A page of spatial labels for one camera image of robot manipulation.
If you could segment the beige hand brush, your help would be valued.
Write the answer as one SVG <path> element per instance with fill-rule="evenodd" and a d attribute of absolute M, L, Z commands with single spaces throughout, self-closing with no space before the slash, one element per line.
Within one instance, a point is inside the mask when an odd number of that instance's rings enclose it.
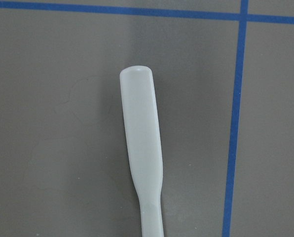
<path fill-rule="evenodd" d="M 162 237 L 163 162 L 151 69 L 131 66 L 122 70 L 120 88 L 130 171 L 140 204 L 142 236 Z"/>

